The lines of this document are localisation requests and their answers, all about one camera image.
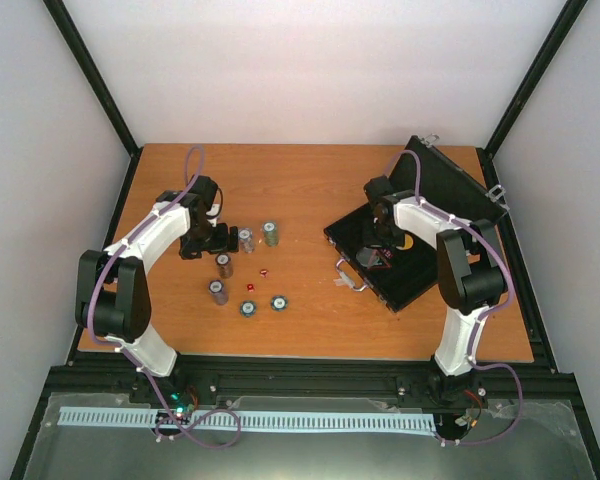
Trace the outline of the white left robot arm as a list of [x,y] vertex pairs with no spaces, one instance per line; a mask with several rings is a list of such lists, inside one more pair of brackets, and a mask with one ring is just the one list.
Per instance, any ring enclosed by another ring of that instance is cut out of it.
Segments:
[[122,239],[79,259],[76,323],[154,376],[152,388],[166,402],[186,395],[188,378],[174,368],[176,350],[151,324],[147,275],[174,242],[183,260],[239,249],[238,228],[218,221],[223,204],[214,200],[221,196],[215,181],[196,176],[185,189],[158,196],[149,214]]

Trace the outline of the black poker set case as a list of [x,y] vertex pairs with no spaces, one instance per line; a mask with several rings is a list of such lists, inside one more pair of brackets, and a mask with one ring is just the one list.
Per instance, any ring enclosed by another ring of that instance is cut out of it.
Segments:
[[[362,286],[391,311],[402,310],[433,285],[462,311],[506,292],[495,232],[506,206],[426,139],[412,136],[363,191],[366,203],[324,233]],[[497,249],[489,253],[462,228],[422,209],[422,203],[456,215]]]

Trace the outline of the white dealer button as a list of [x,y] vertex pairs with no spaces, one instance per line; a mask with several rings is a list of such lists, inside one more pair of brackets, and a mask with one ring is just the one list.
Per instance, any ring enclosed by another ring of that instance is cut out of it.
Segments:
[[398,249],[401,251],[407,251],[407,250],[411,249],[413,247],[413,245],[414,245],[413,238],[410,235],[406,234],[402,240],[401,245],[398,247]]

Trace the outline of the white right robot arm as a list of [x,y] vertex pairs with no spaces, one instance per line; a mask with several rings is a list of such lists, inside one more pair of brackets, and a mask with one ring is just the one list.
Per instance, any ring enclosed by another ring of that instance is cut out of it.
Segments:
[[435,249],[438,289],[447,313],[434,361],[446,376],[468,373],[487,318],[513,287],[494,225],[448,213],[417,190],[398,192],[385,175],[371,179],[364,192],[375,246],[405,250],[411,236]]

